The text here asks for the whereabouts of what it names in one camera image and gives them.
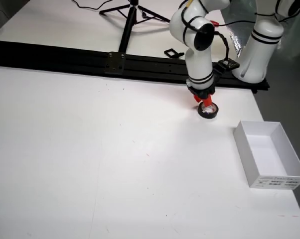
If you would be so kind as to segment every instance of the black stripe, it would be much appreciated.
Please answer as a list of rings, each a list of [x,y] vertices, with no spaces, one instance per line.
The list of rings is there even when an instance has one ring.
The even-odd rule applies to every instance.
[[[255,15],[257,15],[257,16],[274,16],[275,13],[273,13],[273,14],[261,14],[261,13],[256,12]]]
[[[201,2],[201,0],[199,0],[199,3],[201,4],[202,8],[206,11],[206,14],[208,14],[209,11],[205,8],[205,6],[204,6],[203,3]]]
[[[277,14],[279,14],[279,13],[278,13],[278,10],[279,10],[280,2],[281,2],[281,0],[278,0],[278,1],[276,2],[276,5],[275,5],[275,12],[276,12]]]
[[[188,22],[188,24],[191,24],[194,20],[196,20],[196,19],[199,18],[199,17],[201,17],[201,16],[195,16],[194,18],[192,18],[192,19]],[[185,28],[184,28],[184,30],[183,30],[183,35],[182,35],[183,43],[184,43],[186,46],[188,46],[188,45],[185,43],[185,34],[186,34],[186,31],[187,31],[187,30],[188,30],[188,27],[185,26]]]
[[[260,43],[263,43],[263,44],[269,44],[269,45],[274,45],[274,44],[278,44],[279,41],[263,41],[263,40],[260,40],[258,39],[255,35],[251,34],[252,38]]]
[[[257,32],[255,29],[253,29],[253,33],[255,33],[256,35],[262,37],[262,38],[266,38],[266,39],[269,39],[269,40],[279,40],[282,36],[277,36],[277,37],[273,37],[273,36],[265,36],[259,32]]]
[[[212,77],[213,77],[213,71],[212,71],[207,77],[204,77],[204,78],[202,78],[202,79],[195,79],[195,78],[192,78],[192,77],[189,76],[190,81],[192,81],[193,83],[196,83],[196,84],[197,84],[197,82],[198,82],[199,84],[206,83],[206,82],[208,82],[209,80],[211,80]]]

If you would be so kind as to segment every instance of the black clamp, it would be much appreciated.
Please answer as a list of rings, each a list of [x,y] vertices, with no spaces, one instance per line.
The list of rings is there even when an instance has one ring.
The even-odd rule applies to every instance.
[[[212,85],[204,90],[197,90],[195,88],[188,87],[188,89],[191,91],[192,94],[199,97],[200,99],[207,99],[209,95],[212,95],[215,93],[215,82],[212,83]]]
[[[216,74],[216,75],[223,75],[224,72],[226,71],[232,71],[236,68],[239,68],[240,67],[240,64],[237,63],[236,61],[233,61],[232,59],[228,58],[228,59],[224,59],[224,60],[220,60],[218,61],[217,64],[215,64],[213,66],[213,72]]]
[[[178,53],[176,50],[174,50],[173,48],[168,49],[166,51],[164,51],[165,55],[168,56],[169,58],[180,58],[181,56],[184,56],[183,52]]]
[[[109,52],[105,65],[105,73],[122,75],[124,72],[126,54],[121,52]]]

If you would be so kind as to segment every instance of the metal bracket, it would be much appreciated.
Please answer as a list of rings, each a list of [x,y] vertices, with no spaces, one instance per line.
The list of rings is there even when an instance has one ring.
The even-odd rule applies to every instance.
[[[126,54],[121,52],[109,52],[105,65],[105,73],[122,75],[125,68]]]

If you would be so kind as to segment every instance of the white cardboard box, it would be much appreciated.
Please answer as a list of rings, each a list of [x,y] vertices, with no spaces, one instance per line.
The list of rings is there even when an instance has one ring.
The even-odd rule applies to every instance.
[[[241,121],[234,138],[251,188],[300,185],[300,160],[280,123]]]

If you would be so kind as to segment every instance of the tripod leg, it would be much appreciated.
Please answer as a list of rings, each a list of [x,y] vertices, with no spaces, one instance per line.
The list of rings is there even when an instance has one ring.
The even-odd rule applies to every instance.
[[[110,8],[110,9],[106,9],[106,10],[102,10],[102,11],[99,12],[99,14],[104,15],[107,12],[117,11],[117,10],[126,9],[126,8],[130,8],[130,4],[127,4],[127,5],[124,5],[124,6],[118,6],[118,7],[114,7],[114,8]]]
[[[127,51],[132,27],[136,24],[136,22],[137,22],[137,9],[135,7],[131,7],[128,13],[128,18],[126,21],[124,33],[122,34],[122,38],[118,50],[119,52],[125,53]]]
[[[165,18],[164,16],[161,16],[153,11],[150,11],[149,9],[144,8],[143,6],[138,6],[138,8],[142,11],[144,11],[145,13],[151,14],[152,16],[155,16],[156,18],[159,18],[162,21],[165,22],[170,22],[170,20],[168,18]]]

